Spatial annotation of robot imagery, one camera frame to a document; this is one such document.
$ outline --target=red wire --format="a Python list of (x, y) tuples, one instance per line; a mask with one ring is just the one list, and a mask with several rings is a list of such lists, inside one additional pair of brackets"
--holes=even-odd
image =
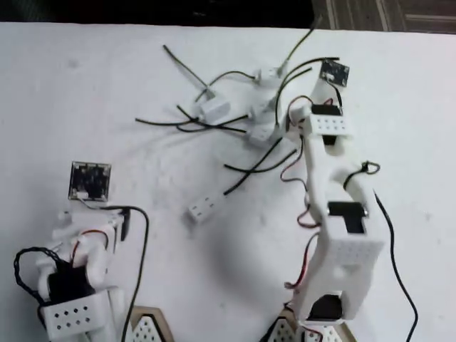
[(306, 250), (304, 251), (304, 260), (303, 260), (302, 267), (301, 267), (301, 273), (299, 273), (298, 280), (296, 280), (296, 282), (295, 282), (294, 284), (285, 283), (285, 287), (286, 287), (287, 289), (294, 290), (294, 289), (296, 289), (296, 287), (298, 287), (299, 284), (302, 282), (302, 279), (304, 278), (304, 275), (306, 274), (307, 258), (308, 258), (308, 256), (309, 256), (309, 247), (310, 247), (310, 245), (311, 245), (312, 240), (315, 239), (319, 234), (320, 234), (319, 232), (315, 233), (315, 234), (312, 235), (311, 238), (307, 241)]
[[(89, 229), (89, 230), (82, 232), (81, 235), (86, 235), (86, 234), (90, 234), (90, 233), (103, 234), (105, 236), (105, 249), (108, 249), (109, 237), (106, 234), (106, 232), (104, 232), (103, 230), (99, 230), (99, 229)], [(74, 264), (74, 257), (76, 255), (76, 250), (78, 249), (78, 247), (79, 247), (79, 241), (77, 241), (76, 244), (74, 245), (73, 253), (71, 255), (71, 265)]]
[(307, 215), (307, 213), (309, 212), (311, 206), (308, 204), (307, 205), (307, 208), (306, 208), (306, 211), (303, 212), (302, 214), (300, 214), (298, 216), (298, 218), (296, 219), (296, 221), (298, 222), (298, 224), (301, 226), (301, 227), (304, 227), (304, 228), (307, 228), (307, 229), (314, 229), (314, 228), (318, 228), (321, 226), (320, 223), (304, 223), (304, 222), (301, 222), (301, 219)]
[(293, 100), (291, 100), (291, 102), (288, 104), (288, 108), (286, 109), (286, 115), (288, 116), (289, 120), (290, 120), (290, 123), (292, 126), (296, 126), (294, 123), (293, 123), (293, 120), (290, 118), (290, 109), (291, 109), (291, 105), (293, 105), (293, 103), (295, 103), (297, 100), (299, 100), (300, 98), (305, 98), (307, 100), (309, 100), (312, 104), (314, 104), (314, 102), (312, 101), (312, 99), (306, 95), (300, 95), (300, 96), (296, 96)]

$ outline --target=perforated plate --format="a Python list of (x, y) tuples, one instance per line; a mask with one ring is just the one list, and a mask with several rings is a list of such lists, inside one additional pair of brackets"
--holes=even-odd
[[(332, 326), (312, 326), (312, 330), (318, 331), (323, 334), (322, 342), (344, 342), (337, 334)], [(320, 337), (316, 333), (306, 331), (302, 326), (298, 328), (296, 334), (291, 329), (290, 325), (285, 318), (281, 318), (276, 322), (274, 330), (269, 337), (268, 342), (320, 342)]]
[[(337, 334), (337, 331), (333, 326), (309, 326), (312, 330), (318, 331), (323, 334), (322, 342), (343, 342), (342, 338)], [(305, 333), (305, 342), (319, 342), (320, 337), (316, 333), (305, 331), (303, 327), (299, 327), (297, 336)]]
[(111, 315), (107, 291), (47, 306), (42, 312), (51, 340), (101, 328)]
[(286, 321), (286, 319), (281, 318), (277, 320), (274, 330), (269, 337), (268, 342), (294, 342), (295, 334), (293, 329)]
[(154, 321), (149, 316), (143, 316), (133, 331), (133, 342), (164, 342)]
[(321, 135), (352, 135), (351, 125), (346, 117), (331, 115), (310, 115), (312, 133)]

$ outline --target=wire connector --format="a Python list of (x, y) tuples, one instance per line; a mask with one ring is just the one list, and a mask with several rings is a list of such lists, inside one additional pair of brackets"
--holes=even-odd
[(260, 68), (255, 73), (255, 82), (260, 87), (278, 88), (286, 75), (286, 65), (279, 68), (265, 67)]
[(204, 123), (213, 124), (229, 113), (231, 104), (223, 95), (211, 89), (208, 89), (206, 94), (208, 100), (197, 105), (198, 118)]
[(221, 193), (204, 196), (188, 207), (188, 213), (196, 223), (203, 223), (220, 208), (223, 201)]

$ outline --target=white connector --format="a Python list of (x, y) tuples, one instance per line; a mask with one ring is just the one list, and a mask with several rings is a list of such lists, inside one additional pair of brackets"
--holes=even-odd
[(188, 207), (188, 213), (196, 223), (203, 223), (220, 208), (224, 199), (222, 193), (204, 196)]
[(255, 73), (255, 82), (261, 87), (278, 88), (286, 75), (286, 68), (260, 68)]
[(270, 123), (275, 121), (275, 112), (276, 96), (257, 105), (252, 105), (249, 110), (249, 118), (256, 123)]
[(213, 90), (207, 90), (209, 100), (198, 104), (199, 119), (207, 124), (213, 124), (229, 113), (231, 105), (229, 101)]
[(300, 121), (308, 118), (312, 114), (312, 106), (310, 103), (299, 107), (290, 108), (290, 120), (297, 125)]

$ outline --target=white servo bracket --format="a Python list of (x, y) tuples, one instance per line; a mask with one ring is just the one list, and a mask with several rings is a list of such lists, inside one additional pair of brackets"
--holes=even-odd
[[(385, 237), (381, 213), (376, 204), (368, 176), (352, 177), (346, 187), (351, 201), (341, 202), (329, 192), (332, 182), (342, 185), (361, 168), (352, 158), (352, 128), (346, 116), (310, 115), (304, 121), (307, 187), (311, 216), (321, 224), (316, 250), (308, 264), (306, 276), (294, 292), (292, 307), (298, 320), (308, 325), (330, 326), (355, 318), (371, 287), (373, 268)], [(324, 135), (336, 135), (337, 153), (326, 149)], [(356, 207), (354, 213), (348, 207)], [(336, 298), (340, 313), (333, 318), (312, 317), (314, 304), (330, 296)]]

